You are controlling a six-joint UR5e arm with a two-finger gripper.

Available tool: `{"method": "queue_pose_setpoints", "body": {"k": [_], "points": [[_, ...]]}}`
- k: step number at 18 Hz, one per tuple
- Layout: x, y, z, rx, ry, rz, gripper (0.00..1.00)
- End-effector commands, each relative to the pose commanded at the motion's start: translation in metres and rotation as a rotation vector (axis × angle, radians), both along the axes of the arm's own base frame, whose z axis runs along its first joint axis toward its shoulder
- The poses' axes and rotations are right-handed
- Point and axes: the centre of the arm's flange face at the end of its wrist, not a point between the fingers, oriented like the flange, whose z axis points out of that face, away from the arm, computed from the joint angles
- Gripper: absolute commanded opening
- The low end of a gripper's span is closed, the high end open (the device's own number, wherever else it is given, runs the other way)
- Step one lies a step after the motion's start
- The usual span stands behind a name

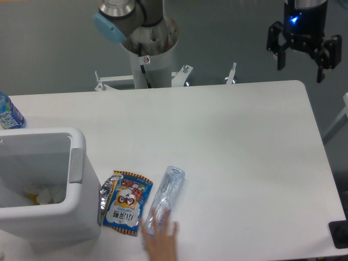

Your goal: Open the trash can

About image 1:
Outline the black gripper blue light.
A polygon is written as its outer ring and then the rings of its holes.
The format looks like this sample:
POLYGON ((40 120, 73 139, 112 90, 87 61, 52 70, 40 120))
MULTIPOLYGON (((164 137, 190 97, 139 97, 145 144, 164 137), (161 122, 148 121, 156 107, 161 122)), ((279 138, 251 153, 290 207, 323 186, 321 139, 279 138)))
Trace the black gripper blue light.
POLYGON ((277 69, 285 67, 285 50, 307 53, 317 57, 316 82, 325 79, 325 70, 334 69, 341 62, 342 36, 334 35, 324 39, 328 1, 284 1, 284 23, 276 21, 268 29, 266 49, 277 59, 277 69), (279 44, 279 35, 285 39, 279 44))

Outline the bare human hand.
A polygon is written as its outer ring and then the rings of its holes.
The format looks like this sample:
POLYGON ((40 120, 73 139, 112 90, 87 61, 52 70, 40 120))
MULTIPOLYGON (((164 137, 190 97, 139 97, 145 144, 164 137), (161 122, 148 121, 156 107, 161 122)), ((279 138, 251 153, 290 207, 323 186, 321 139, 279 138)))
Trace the bare human hand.
POLYGON ((141 234, 145 242, 144 249, 147 252, 149 260, 178 260, 177 235, 179 232, 179 223, 177 221, 170 221, 170 211, 168 209, 164 213, 162 228, 159 227, 154 208, 151 209, 151 215, 153 217, 154 232, 152 237, 149 236, 144 222, 140 222, 141 234))

